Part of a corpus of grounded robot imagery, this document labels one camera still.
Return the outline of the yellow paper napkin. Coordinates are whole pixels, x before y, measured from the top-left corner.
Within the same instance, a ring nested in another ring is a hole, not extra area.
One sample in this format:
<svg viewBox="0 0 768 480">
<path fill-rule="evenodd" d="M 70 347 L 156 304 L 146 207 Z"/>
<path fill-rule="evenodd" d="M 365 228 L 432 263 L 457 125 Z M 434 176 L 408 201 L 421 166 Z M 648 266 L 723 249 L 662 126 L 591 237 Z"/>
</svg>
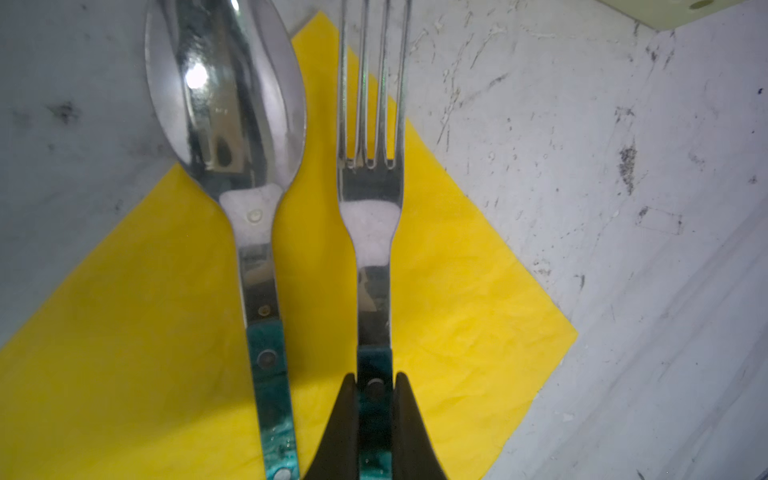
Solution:
<svg viewBox="0 0 768 480">
<path fill-rule="evenodd" d="M 275 227 L 299 459 L 355 367 L 355 266 L 335 189 L 339 34 L 293 39 L 308 101 Z M 578 333 L 414 128 L 393 251 L 395 366 L 452 479 L 479 479 Z M 1 351 L 5 479 L 264 475 L 229 223 L 180 168 Z"/>
</svg>

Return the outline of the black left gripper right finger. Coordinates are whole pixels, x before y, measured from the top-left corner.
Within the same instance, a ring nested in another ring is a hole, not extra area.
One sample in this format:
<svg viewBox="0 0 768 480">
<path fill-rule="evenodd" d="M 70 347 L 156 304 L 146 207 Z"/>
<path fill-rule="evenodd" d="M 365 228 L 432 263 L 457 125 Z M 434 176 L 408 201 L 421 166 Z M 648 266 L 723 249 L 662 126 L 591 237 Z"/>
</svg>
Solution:
<svg viewBox="0 0 768 480">
<path fill-rule="evenodd" d="M 447 479 L 404 372 L 397 373 L 393 392 L 392 469 L 394 480 Z"/>
</svg>

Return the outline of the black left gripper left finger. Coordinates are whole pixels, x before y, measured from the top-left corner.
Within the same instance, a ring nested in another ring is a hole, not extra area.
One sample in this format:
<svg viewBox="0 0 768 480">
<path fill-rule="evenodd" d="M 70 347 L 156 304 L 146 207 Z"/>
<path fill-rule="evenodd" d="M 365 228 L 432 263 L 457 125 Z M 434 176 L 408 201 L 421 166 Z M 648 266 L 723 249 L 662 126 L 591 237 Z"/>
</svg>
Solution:
<svg viewBox="0 0 768 480">
<path fill-rule="evenodd" d="M 359 405 L 355 376 L 341 384 L 331 415 L 305 480 L 358 480 Z"/>
</svg>

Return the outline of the spoon with green handle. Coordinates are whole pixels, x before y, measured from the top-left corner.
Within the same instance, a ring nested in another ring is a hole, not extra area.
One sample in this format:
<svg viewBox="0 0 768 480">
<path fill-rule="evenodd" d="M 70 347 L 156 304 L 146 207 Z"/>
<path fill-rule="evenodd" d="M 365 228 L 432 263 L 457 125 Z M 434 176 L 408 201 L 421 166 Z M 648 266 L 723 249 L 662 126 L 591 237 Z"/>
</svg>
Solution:
<svg viewBox="0 0 768 480">
<path fill-rule="evenodd" d="M 155 114 L 178 162 L 231 225 L 265 474 L 296 479 L 273 256 L 277 209 L 307 134 L 291 38 L 270 1 L 153 1 L 145 65 Z"/>
</svg>

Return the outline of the fork with green handle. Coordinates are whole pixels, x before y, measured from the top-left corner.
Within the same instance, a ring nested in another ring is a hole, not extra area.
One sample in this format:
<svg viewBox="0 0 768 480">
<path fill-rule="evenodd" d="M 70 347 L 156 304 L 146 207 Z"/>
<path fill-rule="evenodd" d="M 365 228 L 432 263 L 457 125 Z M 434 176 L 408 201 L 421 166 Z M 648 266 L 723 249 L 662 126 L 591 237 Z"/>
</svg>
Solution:
<svg viewBox="0 0 768 480">
<path fill-rule="evenodd" d="M 368 129 L 370 4 L 361 10 L 355 128 L 348 121 L 347 16 L 340 16 L 337 82 L 337 192 L 357 270 L 358 466 L 362 479 L 391 479 L 393 466 L 392 243 L 403 209 L 405 117 L 395 120 L 395 152 L 389 154 L 387 57 L 391 4 L 382 6 L 375 129 Z"/>
</svg>

